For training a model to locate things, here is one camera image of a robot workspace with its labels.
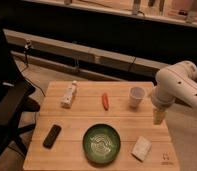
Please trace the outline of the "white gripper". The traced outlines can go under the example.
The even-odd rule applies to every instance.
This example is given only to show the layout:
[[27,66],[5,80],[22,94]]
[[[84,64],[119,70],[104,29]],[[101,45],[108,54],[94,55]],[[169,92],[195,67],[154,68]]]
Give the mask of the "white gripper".
[[156,107],[153,110],[153,123],[160,125],[168,109],[174,102],[175,97],[161,87],[155,87],[151,92],[151,102]]

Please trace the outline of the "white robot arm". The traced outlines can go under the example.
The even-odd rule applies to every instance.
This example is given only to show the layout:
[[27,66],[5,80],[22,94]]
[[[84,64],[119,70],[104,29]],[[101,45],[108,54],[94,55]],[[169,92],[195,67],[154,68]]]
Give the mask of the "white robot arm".
[[160,125],[166,110],[180,99],[197,110],[197,66],[191,61],[182,61],[160,69],[155,76],[157,85],[151,92],[153,123]]

